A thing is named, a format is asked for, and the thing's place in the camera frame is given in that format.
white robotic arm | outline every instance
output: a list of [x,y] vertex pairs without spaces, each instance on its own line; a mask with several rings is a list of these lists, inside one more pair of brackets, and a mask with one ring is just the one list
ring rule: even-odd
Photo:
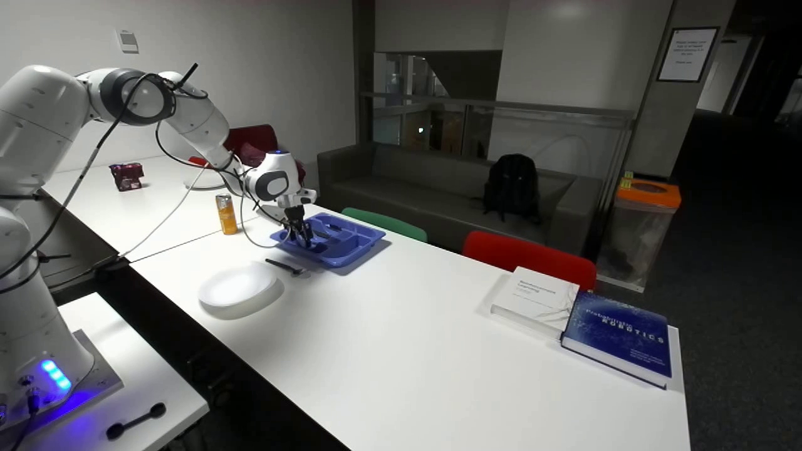
[[0,435],[29,417],[33,400],[39,411],[63,405],[93,366],[93,356],[67,334],[38,273],[28,225],[10,214],[19,198],[47,184],[88,120],[165,120],[236,197],[275,202],[291,233],[310,242],[295,160],[271,154],[259,169],[241,165],[222,149],[226,118],[186,79],[141,70],[93,70],[73,79],[29,66],[0,88]]

white wall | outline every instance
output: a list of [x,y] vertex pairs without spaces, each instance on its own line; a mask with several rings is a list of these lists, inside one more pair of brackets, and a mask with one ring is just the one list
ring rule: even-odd
[[[138,36],[141,55],[117,50],[117,30]],[[67,73],[201,64],[190,83],[230,125],[271,124],[304,163],[355,140],[348,0],[3,0],[0,81],[29,64]],[[102,131],[88,125],[63,169],[78,165]],[[151,154],[152,128],[117,128],[102,160]]]
[[698,111],[723,114],[728,96],[735,96],[735,81],[744,66],[750,44],[750,36],[722,39],[696,103]]
[[636,111],[671,0],[509,0],[498,100]]
[[375,0],[375,50],[500,50],[505,0]]

sofa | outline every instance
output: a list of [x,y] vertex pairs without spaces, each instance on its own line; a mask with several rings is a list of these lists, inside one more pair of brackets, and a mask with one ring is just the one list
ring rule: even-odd
[[490,163],[439,154],[348,146],[319,154],[319,203],[369,208],[420,225],[429,242],[458,245],[490,230],[582,253],[602,198],[602,182],[539,172],[539,215],[524,220],[483,210]]

